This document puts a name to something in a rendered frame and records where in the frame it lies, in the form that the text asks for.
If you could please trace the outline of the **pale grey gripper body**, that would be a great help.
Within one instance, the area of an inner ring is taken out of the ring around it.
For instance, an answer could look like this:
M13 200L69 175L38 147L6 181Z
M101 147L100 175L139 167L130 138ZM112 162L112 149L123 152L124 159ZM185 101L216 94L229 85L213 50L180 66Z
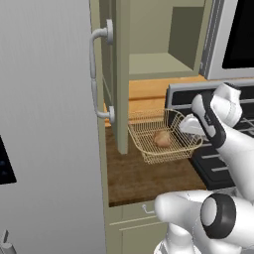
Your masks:
M201 128L198 119L193 114L188 114L179 125L180 130L184 133L204 136L205 133Z

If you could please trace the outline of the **brown bread roll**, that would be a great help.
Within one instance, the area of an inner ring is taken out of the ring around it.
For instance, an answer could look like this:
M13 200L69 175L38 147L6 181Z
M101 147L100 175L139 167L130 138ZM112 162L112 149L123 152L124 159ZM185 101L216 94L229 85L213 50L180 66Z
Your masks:
M161 131L157 131L154 134L154 143L158 146L158 147L169 147L170 143L171 143L171 138L170 138L170 134L168 131L165 130L161 130Z

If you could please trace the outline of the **olive green base cabinet door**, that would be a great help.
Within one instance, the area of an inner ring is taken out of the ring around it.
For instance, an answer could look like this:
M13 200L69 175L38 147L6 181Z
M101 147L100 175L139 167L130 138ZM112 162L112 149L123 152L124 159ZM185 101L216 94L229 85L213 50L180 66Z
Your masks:
M153 222L121 229L122 254L154 254L166 235L167 227L167 223Z

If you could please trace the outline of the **black stove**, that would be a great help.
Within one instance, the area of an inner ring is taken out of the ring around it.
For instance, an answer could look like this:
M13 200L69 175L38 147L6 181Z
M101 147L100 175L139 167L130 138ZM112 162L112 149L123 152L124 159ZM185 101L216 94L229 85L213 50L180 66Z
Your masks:
M240 104L243 114L235 128L254 138L254 79L228 79L227 82L238 86L241 90ZM170 84L166 93L165 107L188 115L191 113L191 102L197 94L206 90L214 91L221 83L222 80L212 80ZM203 140L202 145L193 152L190 163L209 191L234 187L227 166L207 140Z

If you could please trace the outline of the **silver microwave oven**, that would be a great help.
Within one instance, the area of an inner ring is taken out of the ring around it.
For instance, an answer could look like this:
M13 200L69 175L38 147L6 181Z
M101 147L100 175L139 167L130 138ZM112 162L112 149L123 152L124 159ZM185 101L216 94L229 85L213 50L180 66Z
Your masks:
M212 0L199 73L254 77L254 0Z

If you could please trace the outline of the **olive green drawer front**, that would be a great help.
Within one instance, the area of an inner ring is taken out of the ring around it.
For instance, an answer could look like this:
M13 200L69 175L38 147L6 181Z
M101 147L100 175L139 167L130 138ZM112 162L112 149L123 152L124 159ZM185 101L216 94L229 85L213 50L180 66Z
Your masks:
M161 224L156 214L146 214L142 204L147 205L148 210L154 210L152 200L113 206L108 209L106 228L126 229L136 226Z

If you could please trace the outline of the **grey fridge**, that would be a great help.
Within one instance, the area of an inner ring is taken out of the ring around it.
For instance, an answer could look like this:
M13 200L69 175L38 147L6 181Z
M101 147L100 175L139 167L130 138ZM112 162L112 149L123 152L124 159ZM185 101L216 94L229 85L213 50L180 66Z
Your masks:
M0 136L18 254L106 254L88 0L0 0Z

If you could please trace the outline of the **olive green wall cabinet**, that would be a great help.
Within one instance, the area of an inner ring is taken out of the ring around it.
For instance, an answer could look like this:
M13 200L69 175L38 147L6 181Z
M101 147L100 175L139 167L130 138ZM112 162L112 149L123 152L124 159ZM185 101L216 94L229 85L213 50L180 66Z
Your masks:
M212 0L130 0L129 77L197 75Z

